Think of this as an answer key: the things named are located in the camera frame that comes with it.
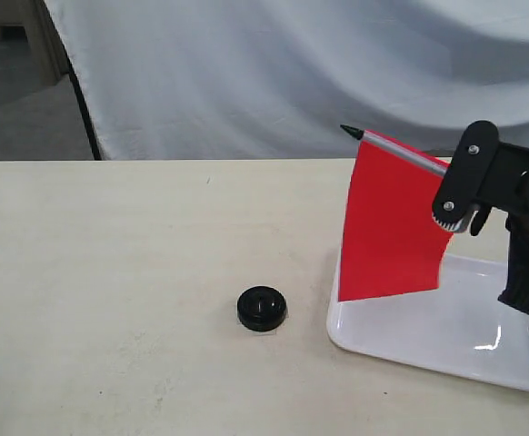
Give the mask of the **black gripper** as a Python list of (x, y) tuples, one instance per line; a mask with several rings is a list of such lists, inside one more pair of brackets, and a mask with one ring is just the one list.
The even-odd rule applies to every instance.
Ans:
[(495, 124), (476, 121), (464, 130), (446, 168), (433, 218), (449, 233), (462, 233), (471, 223), (469, 232), (477, 236), (488, 219), (487, 205), (516, 216), (529, 213), (529, 148), (499, 143)]

